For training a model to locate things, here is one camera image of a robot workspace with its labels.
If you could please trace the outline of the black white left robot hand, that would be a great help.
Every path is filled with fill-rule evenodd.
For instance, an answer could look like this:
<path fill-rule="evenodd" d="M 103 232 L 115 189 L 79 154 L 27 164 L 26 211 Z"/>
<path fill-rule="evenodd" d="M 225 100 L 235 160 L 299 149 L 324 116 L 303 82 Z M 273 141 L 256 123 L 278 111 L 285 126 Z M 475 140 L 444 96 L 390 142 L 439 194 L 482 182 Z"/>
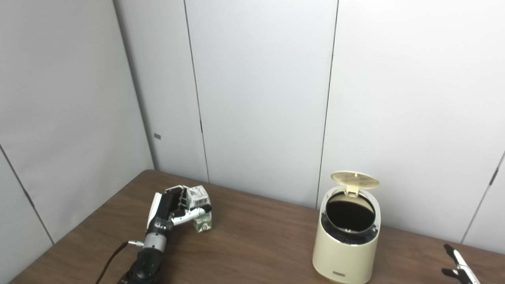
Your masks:
<path fill-rule="evenodd" d="M 211 214 L 210 197 L 203 186 L 177 185 L 155 193 L 151 204 L 146 235 L 166 233 L 173 227 Z"/>

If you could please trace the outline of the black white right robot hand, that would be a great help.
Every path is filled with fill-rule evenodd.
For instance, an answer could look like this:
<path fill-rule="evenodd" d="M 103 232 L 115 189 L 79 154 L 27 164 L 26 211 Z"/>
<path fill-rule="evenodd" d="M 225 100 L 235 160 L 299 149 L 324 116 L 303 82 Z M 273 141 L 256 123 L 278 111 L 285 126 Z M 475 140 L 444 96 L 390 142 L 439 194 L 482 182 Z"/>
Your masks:
<path fill-rule="evenodd" d="M 456 265 L 455 269 L 442 268 L 441 272 L 448 277 L 457 279 L 460 284 L 480 284 L 473 270 L 469 267 L 461 253 L 450 244 L 443 245 L 447 255 Z"/>

